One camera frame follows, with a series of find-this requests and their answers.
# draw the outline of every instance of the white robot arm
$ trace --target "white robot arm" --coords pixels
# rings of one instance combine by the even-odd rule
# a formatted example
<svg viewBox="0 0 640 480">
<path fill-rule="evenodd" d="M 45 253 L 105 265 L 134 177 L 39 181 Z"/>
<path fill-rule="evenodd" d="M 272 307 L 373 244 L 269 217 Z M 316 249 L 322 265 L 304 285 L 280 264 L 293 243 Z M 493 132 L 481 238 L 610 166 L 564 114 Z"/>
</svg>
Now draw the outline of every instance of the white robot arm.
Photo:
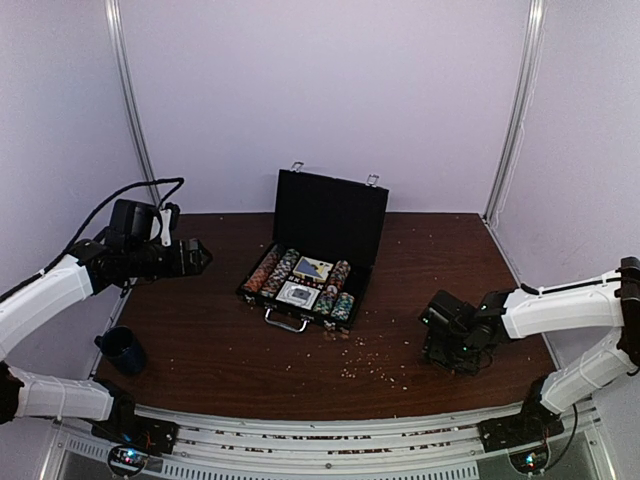
<svg viewBox="0 0 640 480">
<path fill-rule="evenodd" d="M 181 184 L 183 179 L 154 184 L 169 182 Z M 5 359 L 56 314 L 110 285 L 127 289 L 132 278 L 156 280 L 202 273 L 211 262 L 202 244 L 195 239 L 171 240 L 178 215 L 174 204 L 158 209 L 118 200 L 109 226 L 98 237 L 70 243 L 49 267 L 0 297 L 0 424 L 23 416 L 76 417 L 90 421 L 101 436 L 135 445 L 140 422 L 126 392 L 108 382 L 26 372 L 8 366 Z"/>
<path fill-rule="evenodd" d="M 428 362 L 459 374 L 475 375 L 501 343 L 529 335 L 580 327 L 611 331 L 568 367 L 534 382 L 522 412 L 511 421 L 480 425 L 485 450 L 504 448 L 490 439 L 502 427 L 515 438 L 540 436 L 540 425 L 557 424 L 577 401 L 640 367 L 640 260 L 623 258 L 615 271 L 567 285 L 490 292 L 478 308 L 439 291 L 422 314 L 429 326 L 424 344 Z"/>
</svg>

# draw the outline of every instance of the dark blue cup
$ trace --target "dark blue cup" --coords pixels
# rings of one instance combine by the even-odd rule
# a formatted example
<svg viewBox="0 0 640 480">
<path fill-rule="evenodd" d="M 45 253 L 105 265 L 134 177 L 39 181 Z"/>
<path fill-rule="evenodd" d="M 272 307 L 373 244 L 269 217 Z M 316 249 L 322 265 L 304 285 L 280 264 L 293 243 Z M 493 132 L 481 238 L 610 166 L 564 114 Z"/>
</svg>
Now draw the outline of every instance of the dark blue cup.
<svg viewBox="0 0 640 480">
<path fill-rule="evenodd" d="M 147 354 L 130 328 L 113 327 L 93 342 L 104 358 L 123 375 L 137 375 L 147 365 Z"/>
</svg>

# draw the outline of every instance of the poker chip case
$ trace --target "poker chip case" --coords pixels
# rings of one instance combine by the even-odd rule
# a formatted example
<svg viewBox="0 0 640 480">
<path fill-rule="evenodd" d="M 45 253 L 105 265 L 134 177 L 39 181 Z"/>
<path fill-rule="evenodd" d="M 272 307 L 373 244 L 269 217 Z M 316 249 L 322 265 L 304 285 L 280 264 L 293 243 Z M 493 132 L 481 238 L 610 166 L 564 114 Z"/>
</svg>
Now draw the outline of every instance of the poker chip case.
<svg viewBox="0 0 640 480">
<path fill-rule="evenodd" d="M 264 307 L 270 325 L 302 333 L 314 323 L 348 333 L 375 266 L 389 191 L 375 175 L 357 183 L 300 166 L 280 170 L 272 243 L 236 293 Z"/>
</svg>

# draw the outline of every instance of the white backdrop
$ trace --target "white backdrop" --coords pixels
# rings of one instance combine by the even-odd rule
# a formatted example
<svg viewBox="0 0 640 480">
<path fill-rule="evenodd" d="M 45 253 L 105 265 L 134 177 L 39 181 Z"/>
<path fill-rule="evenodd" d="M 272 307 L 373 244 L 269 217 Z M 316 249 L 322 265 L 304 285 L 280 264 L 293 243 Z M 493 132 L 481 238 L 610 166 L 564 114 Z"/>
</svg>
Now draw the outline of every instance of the white backdrop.
<svg viewBox="0 0 640 480">
<path fill-rule="evenodd" d="M 640 4 L 553 0 L 498 238 L 522 281 L 553 285 L 640 257 Z M 566 365 L 606 333 L 549 335 Z M 640 377 L 596 395 L 622 478 L 635 480 Z"/>
<path fill-rule="evenodd" d="M 136 0 L 122 17 L 157 176 L 187 212 L 272 211 L 276 172 L 364 181 L 390 210 L 481 212 L 528 0 Z"/>
<path fill-rule="evenodd" d="M 0 292 L 47 265 L 91 210 L 141 180 L 102 0 L 0 0 Z M 146 195 L 140 192 L 138 197 Z M 106 209 L 86 232 L 109 220 Z M 86 379 L 116 289 L 74 305 L 8 359 Z M 39 477 L 51 422 L 0 425 L 0 477 Z"/>
</svg>

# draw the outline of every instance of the wooden table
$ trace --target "wooden table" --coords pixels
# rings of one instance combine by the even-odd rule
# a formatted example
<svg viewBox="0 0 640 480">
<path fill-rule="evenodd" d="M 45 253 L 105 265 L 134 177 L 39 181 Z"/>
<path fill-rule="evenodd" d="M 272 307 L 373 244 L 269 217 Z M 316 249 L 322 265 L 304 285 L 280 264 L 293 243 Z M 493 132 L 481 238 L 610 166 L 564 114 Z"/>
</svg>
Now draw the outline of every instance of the wooden table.
<svg viewBox="0 0 640 480">
<path fill-rule="evenodd" d="M 387 214 L 378 260 L 348 337 L 271 327 L 234 291 L 271 240 L 271 214 L 185 215 L 214 261 L 200 277 L 134 290 L 120 318 L 147 354 L 135 378 L 108 378 L 147 406 L 279 420 L 430 415 L 522 400 L 553 370 L 540 336 L 501 346 L 476 377 L 425 364 L 418 317 L 438 289 L 477 304 L 513 278 L 477 215 Z"/>
</svg>

